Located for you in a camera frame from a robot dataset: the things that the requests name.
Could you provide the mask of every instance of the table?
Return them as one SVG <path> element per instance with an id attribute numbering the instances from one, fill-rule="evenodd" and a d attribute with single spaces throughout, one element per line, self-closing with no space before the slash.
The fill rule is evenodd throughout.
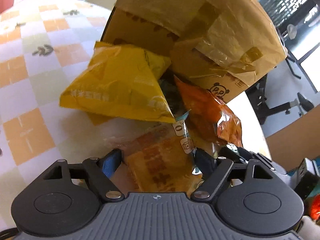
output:
<path id="1" fill-rule="evenodd" d="M 314 6 L 305 12 L 305 17 L 297 24 L 297 34 L 293 40 L 285 38 L 288 54 L 293 58 L 302 73 L 307 78 L 315 93 L 320 91 L 318 80 L 318 55 L 320 46 L 319 6 Z"/>
<path id="2" fill-rule="evenodd" d="M 0 22 L 0 230 L 14 227 L 10 206 L 58 159 L 102 157 L 115 138 L 152 125 L 59 107 L 61 92 L 86 67 L 110 11 L 79 0 L 24 0 Z M 242 121 L 244 147 L 269 155 L 245 93 L 229 107 Z"/>

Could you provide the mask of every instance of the yellow plastic bag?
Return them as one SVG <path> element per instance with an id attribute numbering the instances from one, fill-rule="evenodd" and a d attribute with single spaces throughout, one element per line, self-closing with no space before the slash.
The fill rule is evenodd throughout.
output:
<path id="1" fill-rule="evenodd" d="M 60 96 L 60 106 L 129 119 L 175 122 L 157 79 L 168 57 L 133 45 L 96 42 L 88 69 Z"/>

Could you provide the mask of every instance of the cable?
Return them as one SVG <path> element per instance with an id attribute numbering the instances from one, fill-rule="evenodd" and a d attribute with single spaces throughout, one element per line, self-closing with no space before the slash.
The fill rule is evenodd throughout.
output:
<path id="1" fill-rule="evenodd" d="M 19 233 L 17 228 L 9 228 L 0 232 L 0 240 L 6 240 Z"/>

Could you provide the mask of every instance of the metal screw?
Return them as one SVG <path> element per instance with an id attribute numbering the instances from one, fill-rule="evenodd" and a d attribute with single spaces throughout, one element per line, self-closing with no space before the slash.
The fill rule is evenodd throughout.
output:
<path id="1" fill-rule="evenodd" d="M 109 199 L 117 199 L 117 198 L 120 198 L 121 195 L 122 194 L 119 191 L 108 191 L 106 193 L 106 197 L 109 198 Z"/>
<path id="2" fill-rule="evenodd" d="M 193 193 L 196 198 L 204 199 L 210 197 L 210 194 L 206 191 L 198 190 Z"/>

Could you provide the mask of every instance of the floor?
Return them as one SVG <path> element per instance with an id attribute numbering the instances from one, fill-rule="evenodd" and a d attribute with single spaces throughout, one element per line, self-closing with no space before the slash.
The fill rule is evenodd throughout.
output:
<path id="1" fill-rule="evenodd" d="M 319 64 L 314 61 L 310 63 L 310 66 L 315 68 Z M 301 80 L 295 78 L 287 66 L 286 62 L 283 61 L 278 66 L 268 73 L 268 79 L 266 84 L 265 94 L 268 106 L 275 107 L 288 101 L 293 101 L 297 98 L 297 93 L 302 93 L 305 97 L 313 102 L 315 106 L 320 104 L 320 93 L 315 93 L 311 88 L 308 80 L 305 78 L 303 73 L 300 71 L 296 64 L 292 64 L 292 68 L 295 73 L 301 76 Z M 267 117 L 266 122 L 262 125 L 262 130 L 265 137 L 268 137 L 275 132 L 281 130 L 287 125 L 291 124 L 299 118 L 298 107 L 293 107 L 290 110 L 290 114 L 286 115 L 284 112 L 274 114 Z"/>

